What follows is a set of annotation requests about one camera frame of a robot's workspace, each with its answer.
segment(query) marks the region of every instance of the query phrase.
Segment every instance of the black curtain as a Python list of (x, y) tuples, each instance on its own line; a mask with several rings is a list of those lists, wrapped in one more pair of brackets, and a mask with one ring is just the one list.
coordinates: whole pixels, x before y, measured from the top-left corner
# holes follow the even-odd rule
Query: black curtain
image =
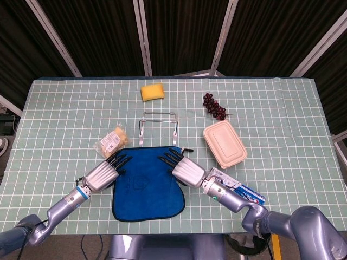
[(144, 76), (131, 0), (39, 0), (83, 76)]
[(211, 68), (228, 0), (145, 0), (153, 76)]
[(347, 130), (347, 31), (315, 62), (304, 77), (315, 80), (330, 132)]
[(240, 0), (217, 70), (290, 76), (346, 9), (346, 0)]
[(23, 109), (33, 80), (72, 76), (24, 0), (0, 1), (0, 95)]

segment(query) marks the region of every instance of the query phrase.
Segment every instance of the plastic container lid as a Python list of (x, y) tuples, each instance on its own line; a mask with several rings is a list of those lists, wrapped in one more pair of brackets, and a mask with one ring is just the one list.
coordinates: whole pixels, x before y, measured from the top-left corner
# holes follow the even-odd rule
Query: plastic container lid
[(203, 132), (213, 155), (223, 169), (247, 158), (247, 150), (231, 124), (220, 121), (206, 127)]

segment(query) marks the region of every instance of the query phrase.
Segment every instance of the yellow sponge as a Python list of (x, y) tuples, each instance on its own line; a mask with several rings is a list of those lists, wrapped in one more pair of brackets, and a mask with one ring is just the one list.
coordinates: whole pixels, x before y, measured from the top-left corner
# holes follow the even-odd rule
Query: yellow sponge
[(163, 90), (163, 84), (152, 84), (141, 87), (141, 95), (143, 101), (152, 100), (152, 99), (162, 99), (165, 94)]

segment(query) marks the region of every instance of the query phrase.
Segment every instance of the red grape bunch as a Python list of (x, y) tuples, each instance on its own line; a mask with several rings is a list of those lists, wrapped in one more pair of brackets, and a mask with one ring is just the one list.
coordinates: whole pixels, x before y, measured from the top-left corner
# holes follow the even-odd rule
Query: red grape bunch
[(212, 116), (217, 120), (224, 120), (228, 114), (226, 114), (226, 109), (218, 104), (217, 100), (212, 98), (212, 94), (206, 93), (204, 96), (204, 106), (207, 108), (207, 112), (211, 113)]

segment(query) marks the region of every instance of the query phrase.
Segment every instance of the plastic bag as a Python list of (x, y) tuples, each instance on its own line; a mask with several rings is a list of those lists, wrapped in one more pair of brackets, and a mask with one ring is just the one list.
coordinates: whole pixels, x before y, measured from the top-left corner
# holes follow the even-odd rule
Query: plastic bag
[(110, 157), (117, 150), (121, 149), (129, 142), (128, 136), (121, 125), (118, 125), (112, 132), (99, 140), (93, 146), (97, 152), (105, 159)]

